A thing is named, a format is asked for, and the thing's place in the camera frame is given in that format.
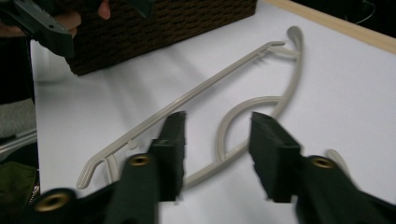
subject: wicker basket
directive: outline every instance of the wicker basket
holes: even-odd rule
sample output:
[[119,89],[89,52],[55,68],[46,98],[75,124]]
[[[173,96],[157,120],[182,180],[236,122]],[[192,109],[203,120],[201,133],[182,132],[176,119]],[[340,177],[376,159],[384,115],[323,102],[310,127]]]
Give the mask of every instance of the wicker basket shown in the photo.
[[111,19],[100,19],[82,1],[64,0],[81,14],[76,56],[66,59],[82,76],[149,51],[239,21],[255,13],[257,0],[157,0],[143,19],[125,1],[113,1]]

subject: basket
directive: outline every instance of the basket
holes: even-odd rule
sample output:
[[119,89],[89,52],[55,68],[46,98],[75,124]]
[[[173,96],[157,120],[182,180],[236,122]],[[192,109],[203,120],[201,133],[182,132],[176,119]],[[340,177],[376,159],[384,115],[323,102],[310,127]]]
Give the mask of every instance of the basket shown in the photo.
[[66,61],[74,74],[83,76],[252,16],[257,0],[157,0],[148,19],[126,1],[113,1],[108,21],[82,1],[64,3],[81,15],[76,54]]

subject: brass screw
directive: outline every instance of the brass screw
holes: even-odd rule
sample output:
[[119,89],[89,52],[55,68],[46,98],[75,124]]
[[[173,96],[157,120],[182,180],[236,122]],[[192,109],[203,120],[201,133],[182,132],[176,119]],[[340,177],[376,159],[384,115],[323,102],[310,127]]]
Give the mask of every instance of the brass screw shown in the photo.
[[149,163],[149,157],[147,156],[137,156],[129,159],[129,164],[132,166],[143,166]]
[[37,212],[49,212],[56,210],[69,202],[70,198],[65,193],[55,193],[42,199],[35,205]]
[[334,163],[332,163],[332,161],[323,158],[314,158],[311,162],[320,168],[331,169],[334,167]]

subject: green fabric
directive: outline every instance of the green fabric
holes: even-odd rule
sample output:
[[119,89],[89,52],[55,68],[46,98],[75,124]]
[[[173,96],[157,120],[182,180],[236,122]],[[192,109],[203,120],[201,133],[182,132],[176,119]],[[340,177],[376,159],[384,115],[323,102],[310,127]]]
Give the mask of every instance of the green fabric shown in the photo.
[[24,209],[36,181],[36,168],[10,161],[0,165],[0,220],[10,223]]

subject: white tabletop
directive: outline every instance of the white tabletop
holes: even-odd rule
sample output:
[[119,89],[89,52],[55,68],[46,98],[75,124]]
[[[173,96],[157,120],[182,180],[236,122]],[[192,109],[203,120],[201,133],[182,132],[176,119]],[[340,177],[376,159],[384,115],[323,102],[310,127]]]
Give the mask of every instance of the white tabletop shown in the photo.
[[[87,160],[150,115],[221,69],[269,41],[286,41],[292,25],[304,33],[302,79],[279,122],[304,146],[344,157],[359,188],[396,203],[396,55],[364,44],[259,1],[256,15],[127,62],[77,77],[61,57],[33,49],[42,189],[72,188],[85,196],[106,185],[99,166],[77,190]],[[187,112],[187,175],[215,159],[221,118],[247,99],[280,95],[292,60],[271,56],[249,63],[179,110]],[[270,108],[254,108],[269,113]],[[250,111],[230,132],[233,147],[248,137]],[[124,148],[121,161],[147,150],[161,125]],[[227,170],[183,192],[179,205],[162,203],[162,223],[297,223],[291,204],[264,200],[244,155]]]

